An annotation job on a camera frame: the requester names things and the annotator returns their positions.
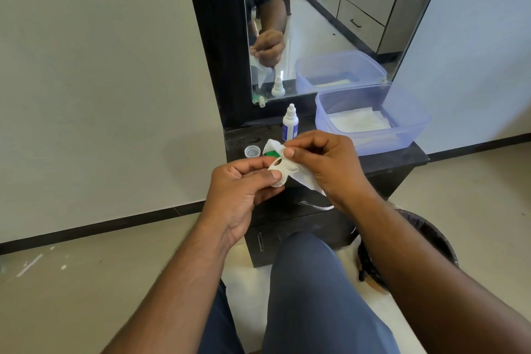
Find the white tissue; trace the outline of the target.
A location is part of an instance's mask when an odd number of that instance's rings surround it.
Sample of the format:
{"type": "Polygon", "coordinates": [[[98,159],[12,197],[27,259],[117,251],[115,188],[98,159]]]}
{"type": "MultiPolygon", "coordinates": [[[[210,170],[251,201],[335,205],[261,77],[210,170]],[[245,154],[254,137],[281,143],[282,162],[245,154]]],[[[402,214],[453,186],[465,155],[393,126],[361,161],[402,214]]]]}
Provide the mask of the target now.
{"type": "MultiPolygon", "coordinates": [[[[269,139],[267,141],[267,143],[265,144],[263,152],[267,152],[267,151],[270,151],[270,150],[275,150],[281,155],[281,157],[286,158],[284,156],[284,154],[283,154],[283,150],[284,149],[285,149],[285,147],[284,147],[284,145],[282,143],[280,143],[280,142],[278,142],[276,140],[269,139]]],[[[326,194],[323,191],[323,189],[318,185],[314,174],[308,168],[306,168],[305,166],[303,166],[301,164],[297,164],[297,165],[298,165],[299,171],[297,173],[291,175],[290,177],[292,179],[294,179],[296,182],[298,182],[301,185],[305,186],[306,188],[308,188],[310,190],[317,191],[318,193],[326,196],[326,194]]]]}

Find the white contact lens case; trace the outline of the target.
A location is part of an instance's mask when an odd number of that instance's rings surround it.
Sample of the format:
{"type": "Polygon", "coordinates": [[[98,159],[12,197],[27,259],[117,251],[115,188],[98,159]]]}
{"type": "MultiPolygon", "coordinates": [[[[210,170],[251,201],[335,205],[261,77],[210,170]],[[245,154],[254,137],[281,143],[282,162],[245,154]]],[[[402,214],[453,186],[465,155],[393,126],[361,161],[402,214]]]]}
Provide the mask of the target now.
{"type": "Polygon", "coordinates": [[[288,178],[299,171],[298,165],[283,157],[277,157],[276,160],[269,166],[269,171],[278,171],[282,174],[280,180],[274,185],[274,188],[279,188],[285,185],[288,178]]]}

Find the translucent blue plastic container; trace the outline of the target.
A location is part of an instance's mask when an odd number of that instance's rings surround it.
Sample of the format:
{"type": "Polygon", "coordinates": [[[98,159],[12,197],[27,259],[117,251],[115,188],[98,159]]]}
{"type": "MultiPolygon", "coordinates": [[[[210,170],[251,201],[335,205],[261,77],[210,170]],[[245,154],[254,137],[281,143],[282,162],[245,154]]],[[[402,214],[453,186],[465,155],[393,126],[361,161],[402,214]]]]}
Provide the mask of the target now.
{"type": "Polygon", "coordinates": [[[350,138],[359,156],[409,147],[431,119],[411,91],[392,82],[322,90],[317,93],[315,103],[316,128],[350,138]],[[328,118],[333,113],[361,108],[380,111],[389,120],[391,129],[342,133],[328,118]]]}

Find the person's right hand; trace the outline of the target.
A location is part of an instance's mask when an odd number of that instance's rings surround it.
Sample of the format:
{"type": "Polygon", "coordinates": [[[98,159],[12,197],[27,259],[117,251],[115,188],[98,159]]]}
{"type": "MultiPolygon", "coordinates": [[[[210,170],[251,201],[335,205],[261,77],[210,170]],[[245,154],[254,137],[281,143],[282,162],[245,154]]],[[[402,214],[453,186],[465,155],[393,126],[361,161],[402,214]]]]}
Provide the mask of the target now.
{"type": "Polygon", "coordinates": [[[366,178],[352,140],[345,136],[312,130],[284,143],[284,147],[325,147],[320,160],[291,160],[308,168],[330,202],[345,214],[354,215],[376,192],[366,178]]]}

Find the person's leg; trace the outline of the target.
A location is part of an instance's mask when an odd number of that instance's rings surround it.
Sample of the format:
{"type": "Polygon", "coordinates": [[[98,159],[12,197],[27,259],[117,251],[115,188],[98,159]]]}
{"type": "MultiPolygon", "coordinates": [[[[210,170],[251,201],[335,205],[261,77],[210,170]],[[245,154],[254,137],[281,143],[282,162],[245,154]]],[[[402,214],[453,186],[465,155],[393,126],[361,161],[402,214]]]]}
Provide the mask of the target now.
{"type": "Polygon", "coordinates": [[[197,354],[246,354],[236,332],[222,280],[219,281],[197,354]]]}
{"type": "Polygon", "coordinates": [[[400,354],[392,331],[308,232],[285,239],[270,274],[262,354],[400,354]]]}

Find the person's right leg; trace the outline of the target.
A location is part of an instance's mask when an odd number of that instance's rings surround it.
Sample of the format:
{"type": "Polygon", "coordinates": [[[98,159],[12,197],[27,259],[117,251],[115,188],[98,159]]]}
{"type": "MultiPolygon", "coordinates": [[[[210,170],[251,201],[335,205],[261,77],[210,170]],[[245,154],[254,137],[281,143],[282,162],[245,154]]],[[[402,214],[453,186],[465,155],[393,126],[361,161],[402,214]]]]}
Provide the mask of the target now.
{"type": "Polygon", "coordinates": [[[262,354],[400,354],[392,331],[308,232],[285,239],[270,274],[262,354]]]}

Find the wall mirror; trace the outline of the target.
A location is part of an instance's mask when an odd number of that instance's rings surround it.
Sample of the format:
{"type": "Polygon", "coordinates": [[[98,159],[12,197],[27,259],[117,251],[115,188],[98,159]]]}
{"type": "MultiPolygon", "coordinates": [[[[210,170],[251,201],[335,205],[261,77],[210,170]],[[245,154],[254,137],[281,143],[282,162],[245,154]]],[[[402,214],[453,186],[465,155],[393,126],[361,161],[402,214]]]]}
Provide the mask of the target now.
{"type": "Polygon", "coordinates": [[[267,101],[310,94],[324,61],[359,51],[396,68],[431,0],[244,0],[251,96],[267,101]]]}

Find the stack of white tissues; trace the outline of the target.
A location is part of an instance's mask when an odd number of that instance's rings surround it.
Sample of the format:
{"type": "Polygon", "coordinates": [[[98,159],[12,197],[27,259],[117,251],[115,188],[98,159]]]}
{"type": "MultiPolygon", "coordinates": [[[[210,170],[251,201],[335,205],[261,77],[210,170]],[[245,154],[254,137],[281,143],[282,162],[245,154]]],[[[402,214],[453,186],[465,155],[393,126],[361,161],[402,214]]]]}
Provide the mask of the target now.
{"type": "Polygon", "coordinates": [[[358,133],[391,129],[389,120],[372,108],[347,110],[328,115],[331,123],[342,133],[358,133]]]}

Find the person's left forearm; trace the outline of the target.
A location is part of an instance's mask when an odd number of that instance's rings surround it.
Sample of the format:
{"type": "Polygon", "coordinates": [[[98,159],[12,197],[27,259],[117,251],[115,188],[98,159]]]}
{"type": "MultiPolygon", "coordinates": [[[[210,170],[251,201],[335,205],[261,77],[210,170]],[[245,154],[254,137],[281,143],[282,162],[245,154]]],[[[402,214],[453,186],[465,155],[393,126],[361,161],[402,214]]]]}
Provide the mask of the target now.
{"type": "Polygon", "coordinates": [[[101,354],[197,354],[235,241],[226,222],[201,215],[101,354]]]}

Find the person's left hand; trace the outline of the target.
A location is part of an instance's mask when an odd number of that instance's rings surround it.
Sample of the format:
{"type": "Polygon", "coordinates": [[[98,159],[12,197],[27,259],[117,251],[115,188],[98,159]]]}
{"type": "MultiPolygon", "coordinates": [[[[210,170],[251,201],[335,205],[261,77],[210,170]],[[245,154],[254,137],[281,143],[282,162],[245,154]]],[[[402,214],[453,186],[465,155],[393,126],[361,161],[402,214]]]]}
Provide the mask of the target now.
{"type": "Polygon", "coordinates": [[[253,209],[283,191],[280,188],[249,188],[245,175],[268,169],[274,157],[244,158],[213,170],[207,199],[198,224],[228,250],[247,232],[253,209]]]}

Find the person's right forearm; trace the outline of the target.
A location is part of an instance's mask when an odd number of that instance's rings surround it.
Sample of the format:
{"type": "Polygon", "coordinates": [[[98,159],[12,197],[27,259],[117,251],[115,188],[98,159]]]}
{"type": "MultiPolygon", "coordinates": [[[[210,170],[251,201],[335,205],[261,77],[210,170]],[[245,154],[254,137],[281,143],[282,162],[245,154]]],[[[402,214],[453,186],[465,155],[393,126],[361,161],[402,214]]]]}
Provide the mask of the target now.
{"type": "Polygon", "coordinates": [[[378,194],[347,194],[372,262],[429,354],[531,354],[531,323],[436,250],[378,194]]]}

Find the person's left leg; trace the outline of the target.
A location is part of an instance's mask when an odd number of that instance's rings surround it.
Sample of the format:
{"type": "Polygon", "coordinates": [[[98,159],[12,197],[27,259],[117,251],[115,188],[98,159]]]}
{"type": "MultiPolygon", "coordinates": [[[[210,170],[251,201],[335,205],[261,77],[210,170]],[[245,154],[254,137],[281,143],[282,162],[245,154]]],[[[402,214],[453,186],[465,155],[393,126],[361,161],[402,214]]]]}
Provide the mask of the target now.
{"type": "Polygon", "coordinates": [[[197,354],[246,354],[236,332],[222,280],[219,281],[197,354]]]}

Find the bin with black bag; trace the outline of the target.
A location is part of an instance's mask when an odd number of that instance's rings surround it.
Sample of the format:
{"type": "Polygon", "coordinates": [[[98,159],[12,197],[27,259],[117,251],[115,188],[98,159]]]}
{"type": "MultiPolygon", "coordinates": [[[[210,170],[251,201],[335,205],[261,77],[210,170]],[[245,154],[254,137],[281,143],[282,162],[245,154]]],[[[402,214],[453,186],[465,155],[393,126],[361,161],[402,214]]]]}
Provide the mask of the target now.
{"type": "MultiPolygon", "coordinates": [[[[395,210],[404,217],[437,251],[439,251],[448,261],[459,267],[455,250],[443,233],[432,223],[423,217],[395,206],[395,210]]],[[[357,258],[355,260],[358,269],[359,282],[369,285],[373,290],[381,294],[388,294],[388,287],[374,265],[364,242],[361,240],[357,248],[357,258]]]]}

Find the black dressing table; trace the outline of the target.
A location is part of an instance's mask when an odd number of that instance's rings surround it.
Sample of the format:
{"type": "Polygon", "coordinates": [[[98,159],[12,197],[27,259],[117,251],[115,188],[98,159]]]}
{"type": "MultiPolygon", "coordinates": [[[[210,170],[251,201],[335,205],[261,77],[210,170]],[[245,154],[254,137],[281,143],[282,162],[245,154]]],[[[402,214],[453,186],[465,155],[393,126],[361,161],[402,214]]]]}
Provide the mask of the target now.
{"type": "MultiPolygon", "coordinates": [[[[299,119],[298,135],[315,126],[316,95],[319,91],[341,89],[351,85],[391,82],[385,68],[364,52],[353,51],[346,61],[324,61],[319,76],[302,76],[313,85],[326,82],[310,94],[269,100],[264,108],[253,103],[249,40],[244,0],[192,0],[199,23],[207,63],[214,85],[222,120],[226,155],[229,161],[245,158],[244,149],[256,145],[263,149],[269,139],[284,145],[282,119],[290,103],[299,119]]],[[[405,149],[360,156],[362,170],[376,191],[385,199],[397,189],[411,171],[429,162],[428,156],[415,143],[405,149]]],[[[291,177],[285,191],[263,203],[253,213],[244,241],[255,267],[272,263],[280,242],[296,231],[313,231],[334,248],[350,244],[358,233],[355,226],[337,209],[318,211],[299,205],[307,201],[315,205],[331,205],[329,199],[310,190],[291,177]],[[259,252],[257,232],[261,232],[265,251],[259,252]]]]}

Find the white dropper bottle blue label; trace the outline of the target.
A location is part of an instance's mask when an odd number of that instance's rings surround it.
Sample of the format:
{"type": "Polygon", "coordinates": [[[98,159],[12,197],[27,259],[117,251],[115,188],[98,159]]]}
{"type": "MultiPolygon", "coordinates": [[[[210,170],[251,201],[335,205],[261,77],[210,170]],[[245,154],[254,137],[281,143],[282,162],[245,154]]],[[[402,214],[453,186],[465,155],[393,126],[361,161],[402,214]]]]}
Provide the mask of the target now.
{"type": "Polygon", "coordinates": [[[282,119],[282,139],[286,142],[297,137],[299,118],[293,103],[290,103],[282,119]]]}

